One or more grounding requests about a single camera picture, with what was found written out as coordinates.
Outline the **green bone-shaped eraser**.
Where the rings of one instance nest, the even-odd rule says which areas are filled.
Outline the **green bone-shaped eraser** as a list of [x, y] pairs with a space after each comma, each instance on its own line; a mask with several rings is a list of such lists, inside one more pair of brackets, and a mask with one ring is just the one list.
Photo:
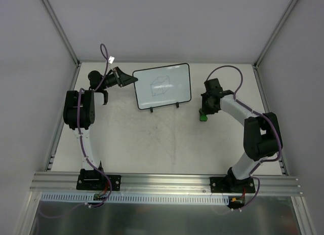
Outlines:
[[206, 122], [206, 121], [208, 120], [208, 117], [207, 117], [206, 114], [200, 113], [200, 114], [199, 114], [199, 120], [200, 120], [201, 122]]

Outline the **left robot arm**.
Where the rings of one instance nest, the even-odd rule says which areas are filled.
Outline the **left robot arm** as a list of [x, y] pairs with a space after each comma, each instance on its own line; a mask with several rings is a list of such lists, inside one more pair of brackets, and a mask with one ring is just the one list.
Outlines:
[[108, 103], [107, 89], [113, 86], [125, 87], [138, 81], [137, 77], [124, 73], [115, 67], [105, 74], [93, 70], [88, 74], [90, 86], [87, 90], [67, 91], [63, 109], [63, 120], [73, 131], [80, 154], [83, 171], [103, 171], [99, 155], [90, 137], [91, 125], [96, 119], [96, 109]]

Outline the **black-framed whiteboard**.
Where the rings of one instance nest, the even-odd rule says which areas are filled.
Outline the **black-framed whiteboard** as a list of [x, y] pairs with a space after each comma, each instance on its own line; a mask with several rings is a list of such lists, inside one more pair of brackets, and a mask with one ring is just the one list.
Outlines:
[[152, 110], [191, 101], [191, 78], [188, 63], [135, 70], [133, 77], [137, 107]]

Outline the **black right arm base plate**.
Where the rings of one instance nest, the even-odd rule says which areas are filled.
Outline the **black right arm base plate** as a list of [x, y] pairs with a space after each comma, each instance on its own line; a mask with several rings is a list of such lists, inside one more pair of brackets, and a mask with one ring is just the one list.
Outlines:
[[243, 180], [224, 177], [210, 177], [211, 193], [255, 193], [255, 184], [252, 178]]

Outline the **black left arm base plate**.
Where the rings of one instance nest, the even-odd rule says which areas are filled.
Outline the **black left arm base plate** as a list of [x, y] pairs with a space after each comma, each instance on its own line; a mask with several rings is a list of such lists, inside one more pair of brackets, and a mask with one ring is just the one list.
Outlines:
[[107, 179], [98, 171], [81, 169], [78, 175], [76, 189], [87, 191], [120, 191], [121, 175], [107, 176], [111, 182], [111, 187]]

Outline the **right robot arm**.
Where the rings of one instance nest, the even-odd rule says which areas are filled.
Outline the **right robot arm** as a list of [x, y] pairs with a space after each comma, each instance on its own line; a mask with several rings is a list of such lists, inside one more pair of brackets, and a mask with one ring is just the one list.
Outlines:
[[269, 162], [269, 157], [281, 153], [282, 139], [277, 116], [272, 112], [260, 113], [252, 109], [239, 100], [235, 92], [223, 90], [218, 79], [207, 80], [204, 86], [206, 91], [201, 94], [199, 120], [205, 122], [208, 115], [223, 111], [244, 128], [244, 153], [226, 175], [227, 188], [238, 192], [260, 164]]

